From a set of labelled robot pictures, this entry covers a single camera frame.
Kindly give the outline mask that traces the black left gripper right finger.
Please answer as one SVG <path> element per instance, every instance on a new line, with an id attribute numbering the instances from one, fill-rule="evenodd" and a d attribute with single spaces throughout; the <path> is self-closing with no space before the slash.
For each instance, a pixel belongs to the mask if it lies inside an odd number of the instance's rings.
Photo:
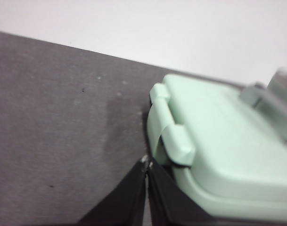
<path id="1" fill-rule="evenodd" d="M 154 226 L 214 225 L 214 218 L 183 193 L 157 162 L 148 167 L 148 197 Z"/>

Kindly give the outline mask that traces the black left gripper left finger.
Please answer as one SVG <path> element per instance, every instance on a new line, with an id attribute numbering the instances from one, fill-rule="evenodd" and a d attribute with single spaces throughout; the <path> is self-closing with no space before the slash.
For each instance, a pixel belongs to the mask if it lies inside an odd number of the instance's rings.
<path id="1" fill-rule="evenodd" d="M 80 220 L 82 226 L 141 226 L 148 156 L 141 157 L 120 183 Z"/>

